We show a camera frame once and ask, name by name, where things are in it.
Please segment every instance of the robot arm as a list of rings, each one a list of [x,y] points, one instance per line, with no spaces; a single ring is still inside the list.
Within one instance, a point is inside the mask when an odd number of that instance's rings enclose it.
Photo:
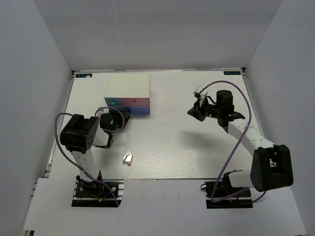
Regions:
[[[102,181],[102,174],[96,167],[91,147],[110,148],[113,143],[113,132],[126,125],[130,112],[121,112],[124,118],[116,111],[98,113],[98,117],[84,118],[74,114],[60,134],[60,143],[70,151],[75,162],[81,166],[92,178]],[[102,186],[85,175],[80,170],[76,177],[81,185],[92,195],[97,195]]]
[[[200,90],[201,87],[196,89],[194,95],[197,101],[188,114],[199,121],[204,121],[206,117],[216,118],[228,134],[240,139],[247,121],[242,114],[234,111],[231,91],[218,91],[217,102],[209,104],[207,95],[201,96]],[[293,184],[290,151],[285,145],[275,145],[252,127],[248,128],[241,143],[253,157],[252,168],[225,173],[223,181],[229,183],[228,188],[254,187],[263,192]]]

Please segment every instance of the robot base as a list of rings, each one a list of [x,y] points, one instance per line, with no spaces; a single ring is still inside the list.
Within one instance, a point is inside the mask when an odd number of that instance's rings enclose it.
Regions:
[[[118,203],[123,199],[124,193],[124,181],[123,180],[104,180],[114,192],[115,197],[117,198]],[[108,194],[109,191],[104,187],[103,191],[95,196],[91,195],[87,190],[84,189],[81,183],[76,182],[73,198],[72,198],[72,207],[117,207],[117,204],[111,194]]]
[[[214,203],[211,201],[211,193],[212,190],[215,186],[216,181],[209,181],[209,182],[205,182],[203,185],[201,185],[201,189],[205,190],[207,195],[206,195],[206,205],[207,205],[207,209],[229,209],[229,208],[252,208],[252,195],[250,190],[240,194],[239,196],[233,197],[233,198],[228,198],[226,200],[223,200],[221,202],[218,203]],[[229,191],[227,191],[226,188],[221,188],[219,187],[216,190],[215,193],[215,199],[216,198],[221,198],[230,194],[233,194],[239,190],[241,190],[242,188],[232,188],[229,189]]]

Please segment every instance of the small label sticker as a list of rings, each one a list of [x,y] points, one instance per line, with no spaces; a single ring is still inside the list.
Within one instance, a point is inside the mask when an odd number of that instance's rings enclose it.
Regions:
[[[224,71],[224,75],[241,75],[239,71]]]
[[[90,78],[92,77],[92,74],[76,74],[76,78]]]

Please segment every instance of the white table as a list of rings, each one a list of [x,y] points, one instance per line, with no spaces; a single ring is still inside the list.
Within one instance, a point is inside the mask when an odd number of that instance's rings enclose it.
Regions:
[[[187,111],[196,101],[193,91],[198,85],[228,80],[247,94],[242,76],[226,76],[222,71],[156,71],[150,74],[151,114],[131,117],[125,130],[115,134],[109,150],[92,148],[103,177],[217,177],[236,140],[219,127],[215,119],[207,118],[199,122],[187,115]],[[75,78],[66,111],[90,117],[98,107],[106,106],[104,95],[109,75],[93,73],[91,78]],[[221,89],[233,92],[235,110],[248,117],[245,101],[233,86],[213,85],[209,88],[209,95],[215,99],[216,92]],[[65,117],[63,125],[68,120],[69,117]],[[254,114],[252,125],[259,130]],[[133,153],[130,167],[122,164],[127,150]],[[250,169],[251,164],[250,154],[245,148],[239,147],[227,171]],[[68,163],[55,148],[50,177],[74,177],[77,174],[76,167]]]
[[[67,112],[92,116],[104,106],[109,74],[75,79]],[[93,148],[103,177],[125,178],[119,208],[71,207],[78,170],[55,150],[49,178],[38,181],[24,230],[35,236],[294,236],[305,234],[290,188],[268,191],[251,209],[206,209],[202,180],[160,178],[217,177],[236,140],[214,119],[199,122],[188,116],[199,85],[229,80],[243,91],[241,76],[220,72],[151,72],[151,115],[132,117],[123,133],[117,134],[110,150]],[[231,86],[236,110],[248,116],[245,102]],[[255,117],[252,124],[257,127]],[[132,166],[122,165],[126,150],[134,153]],[[251,156],[240,147],[226,171],[249,169]],[[260,193],[251,190],[252,197]]]

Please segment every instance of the white wall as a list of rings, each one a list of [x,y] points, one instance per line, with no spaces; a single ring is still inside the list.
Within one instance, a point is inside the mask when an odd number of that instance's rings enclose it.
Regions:
[[[71,71],[32,0],[0,1],[0,32],[0,235],[16,236],[44,174]]]
[[[313,0],[284,0],[246,73],[265,136],[291,150],[291,189],[311,236],[315,236],[314,11]]]
[[[72,70],[246,66],[282,0],[34,0]]]

